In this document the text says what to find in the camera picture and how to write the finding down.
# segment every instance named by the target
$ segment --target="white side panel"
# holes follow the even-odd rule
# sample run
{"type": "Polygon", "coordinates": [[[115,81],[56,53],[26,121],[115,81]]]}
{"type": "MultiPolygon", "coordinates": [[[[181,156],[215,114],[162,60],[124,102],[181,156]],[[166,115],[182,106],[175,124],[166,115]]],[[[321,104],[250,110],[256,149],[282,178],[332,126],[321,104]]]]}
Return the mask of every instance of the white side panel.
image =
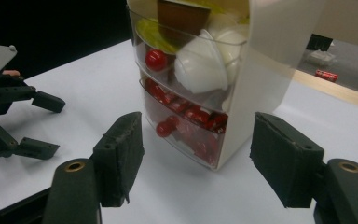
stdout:
{"type": "Polygon", "coordinates": [[[324,0],[250,1],[250,37],[218,168],[252,135],[255,112],[280,104],[323,7],[324,0]]]}

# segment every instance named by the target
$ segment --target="gray surface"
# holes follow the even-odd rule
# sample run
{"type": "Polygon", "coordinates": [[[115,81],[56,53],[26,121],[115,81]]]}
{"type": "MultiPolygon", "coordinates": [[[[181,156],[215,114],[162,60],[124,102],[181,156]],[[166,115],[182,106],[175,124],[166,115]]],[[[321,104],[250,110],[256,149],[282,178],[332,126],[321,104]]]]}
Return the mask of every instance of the gray surface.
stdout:
{"type": "Polygon", "coordinates": [[[314,75],[317,69],[338,75],[337,84],[358,91],[358,46],[334,40],[327,52],[336,56],[330,66],[308,63],[306,58],[313,50],[306,50],[298,70],[314,75]]]}

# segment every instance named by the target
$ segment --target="brown object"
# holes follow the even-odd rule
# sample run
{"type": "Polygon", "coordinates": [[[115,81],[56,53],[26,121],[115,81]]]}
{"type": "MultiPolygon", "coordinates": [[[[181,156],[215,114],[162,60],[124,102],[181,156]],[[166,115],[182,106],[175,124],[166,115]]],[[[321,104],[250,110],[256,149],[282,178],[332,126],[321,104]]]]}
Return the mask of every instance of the brown object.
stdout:
{"type": "Polygon", "coordinates": [[[182,1],[158,0],[158,22],[161,35],[174,44],[185,44],[199,35],[211,10],[182,1]]]}

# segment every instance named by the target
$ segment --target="white table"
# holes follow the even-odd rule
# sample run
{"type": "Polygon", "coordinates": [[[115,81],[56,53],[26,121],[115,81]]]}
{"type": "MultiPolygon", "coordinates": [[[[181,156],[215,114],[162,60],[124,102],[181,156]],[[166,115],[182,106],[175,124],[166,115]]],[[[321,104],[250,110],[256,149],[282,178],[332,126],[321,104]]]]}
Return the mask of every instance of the white table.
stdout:
{"type": "MultiPolygon", "coordinates": [[[[138,68],[126,41],[26,80],[61,97],[53,114],[13,104],[0,124],[23,136],[58,144],[39,161],[0,158],[0,209],[46,189],[65,161],[88,158],[103,134],[124,114],[143,111],[138,68]]],[[[324,161],[358,162],[358,106],[292,82],[274,114],[325,149],[324,161]]],[[[310,209],[285,209],[249,158],[249,139],[218,172],[210,171],[157,137],[143,117],[145,156],[130,192],[131,203],[104,208],[103,223],[314,223],[310,209]]]]}

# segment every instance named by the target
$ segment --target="red can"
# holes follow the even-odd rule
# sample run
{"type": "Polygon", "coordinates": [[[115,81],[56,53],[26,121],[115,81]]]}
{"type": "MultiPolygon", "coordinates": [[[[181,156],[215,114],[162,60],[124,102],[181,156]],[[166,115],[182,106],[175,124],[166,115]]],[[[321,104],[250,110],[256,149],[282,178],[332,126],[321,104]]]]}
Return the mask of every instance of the red can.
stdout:
{"type": "Polygon", "coordinates": [[[315,76],[331,82],[336,82],[338,79],[337,74],[325,72],[319,69],[316,70],[315,76]]]}

